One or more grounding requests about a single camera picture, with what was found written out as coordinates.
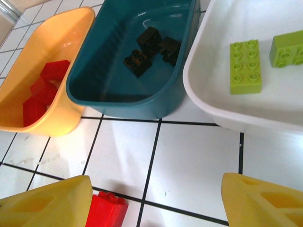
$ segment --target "white plastic tub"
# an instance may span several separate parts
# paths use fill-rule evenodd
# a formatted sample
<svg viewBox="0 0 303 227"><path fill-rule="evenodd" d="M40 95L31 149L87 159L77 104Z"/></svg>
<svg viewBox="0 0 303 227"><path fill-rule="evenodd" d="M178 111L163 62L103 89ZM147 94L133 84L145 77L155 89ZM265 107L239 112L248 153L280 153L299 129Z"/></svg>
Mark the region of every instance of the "white plastic tub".
<svg viewBox="0 0 303 227"><path fill-rule="evenodd" d="M302 0L212 0L183 71L189 97L223 127L303 134L303 65L274 69L275 35L303 30ZM229 45L259 39L260 94L230 94Z"/></svg>

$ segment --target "toy block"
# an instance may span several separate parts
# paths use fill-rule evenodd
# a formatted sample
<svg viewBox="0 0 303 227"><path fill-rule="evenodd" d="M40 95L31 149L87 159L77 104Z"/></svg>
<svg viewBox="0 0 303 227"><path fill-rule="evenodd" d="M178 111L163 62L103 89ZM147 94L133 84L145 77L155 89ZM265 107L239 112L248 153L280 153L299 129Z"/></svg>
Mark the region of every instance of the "toy block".
<svg viewBox="0 0 303 227"><path fill-rule="evenodd" d="M50 105L57 94L56 86L40 77L31 87L33 97L44 105Z"/></svg>
<svg viewBox="0 0 303 227"><path fill-rule="evenodd" d="M178 59L181 42L167 36L159 44L159 47L159 52L163 56L163 61L169 62L171 66L175 66Z"/></svg>
<svg viewBox="0 0 303 227"><path fill-rule="evenodd" d="M223 175L230 227L302 227L303 192L234 173Z"/></svg>
<svg viewBox="0 0 303 227"><path fill-rule="evenodd" d="M260 93L261 63L258 40L230 44L231 94Z"/></svg>
<svg viewBox="0 0 303 227"><path fill-rule="evenodd" d="M93 195L86 227L121 227L128 204L113 193Z"/></svg>
<svg viewBox="0 0 303 227"><path fill-rule="evenodd" d="M49 62L45 64L40 76L46 80L63 80L69 65L68 60Z"/></svg>
<svg viewBox="0 0 303 227"><path fill-rule="evenodd" d="M124 59L123 62L136 77L140 77L147 69L152 66L151 60L139 50L132 51L132 54Z"/></svg>
<svg viewBox="0 0 303 227"><path fill-rule="evenodd" d="M83 227L92 198L88 176L76 176L0 200L1 227Z"/></svg>
<svg viewBox="0 0 303 227"><path fill-rule="evenodd" d="M159 51L159 43L161 42L161 36L159 31L154 27L148 27L137 39L142 52L148 56L152 57L156 55Z"/></svg>
<svg viewBox="0 0 303 227"><path fill-rule="evenodd" d="M303 64L303 30L274 36L269 57L275 68Z"/></svg>
<svg viewBox="0 0 303 227"><path fill-rule="evenodd" d="M38 121L46 113L46 105L30 97L23 103L23 127Z"/></svg>

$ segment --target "green duplo brick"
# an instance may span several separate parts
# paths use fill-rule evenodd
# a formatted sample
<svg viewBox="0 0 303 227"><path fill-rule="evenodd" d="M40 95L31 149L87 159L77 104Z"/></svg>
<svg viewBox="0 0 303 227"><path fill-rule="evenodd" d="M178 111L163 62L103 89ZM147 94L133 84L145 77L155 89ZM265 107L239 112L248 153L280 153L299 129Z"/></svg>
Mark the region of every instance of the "green duplo brick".
<svg viewBox="0 0 303 227"><path fill-rule="evenodd" d="M274 36L269 56L275 68L303 64L303 31Z"/></svg>
<svg viewBox="0 0 303 227"><path fill-rule="evenodd" d="M258 40L230 45L231 94L260 93L262 90Z"/></svg>

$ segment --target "plastic tub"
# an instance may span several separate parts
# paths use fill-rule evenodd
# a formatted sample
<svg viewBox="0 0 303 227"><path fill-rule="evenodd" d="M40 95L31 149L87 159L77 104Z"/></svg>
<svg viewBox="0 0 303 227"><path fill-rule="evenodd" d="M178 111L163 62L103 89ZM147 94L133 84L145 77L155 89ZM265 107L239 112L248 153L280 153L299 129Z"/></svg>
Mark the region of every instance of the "plastic tub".
<svg viewBox="0 0 303 227"><path fill-rule="evenodd" d="M0 130L61 136L76 127L83 107L68 99L66 78L94 18L94 10L83 7L53 16L37 28L0 87ZM71 64L54 101L43 117L23 127L22 104L31 97L30 86L47 62L60 60Z"/></svg>
<svg viewBox="0 0 303 227"><path fill-rule="evenodd" d="M80 105L115 117L157 119L182 101L182 70L196 36L199 0L106 0L68 76L67 94ZM149 26L162 39L182 41L175 67L157 54L137 78L124 64Z"/></svg>
<svg viewBox="0 0 303 227"><path fill-rule="evenodd" d="M223 127L260 134L303 133L303 65L272 68L273 36L302 30L301 0L212 0L199 28L183 80L189 97ZM259 39L260 94L230 94L229 45Z"/></svg>

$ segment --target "red lego brick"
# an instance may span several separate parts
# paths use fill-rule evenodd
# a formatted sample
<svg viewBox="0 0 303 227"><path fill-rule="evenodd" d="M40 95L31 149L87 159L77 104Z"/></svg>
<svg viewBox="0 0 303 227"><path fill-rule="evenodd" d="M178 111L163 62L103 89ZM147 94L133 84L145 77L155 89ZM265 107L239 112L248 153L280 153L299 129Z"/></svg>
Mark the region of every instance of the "red lego brick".
<svg viewBox="0 0 303 227"><path fill-rule="evenodd" d="M45 114L46 110L46 105L30 97L23 103L23 127L35 123Z"/></svg>
<svg viewBox="0 0 303 227"><path fill-rule="evenodd" d="M121 227L128 204L113 193L93 195L86 227Z"/></svg>
<svg viewBox="0 0 303 227"><path fill-rule="evenodd" d="M40 76L47 80L63 80L69 65L68 60L49 62L45 64Z"/></svg>
<svg viewBox="0 0 303 227"><path fill-rule="evenodd" d="M44 105L50 105L57 94L56 86L40 77L31 87L33 97Z"/></svg>

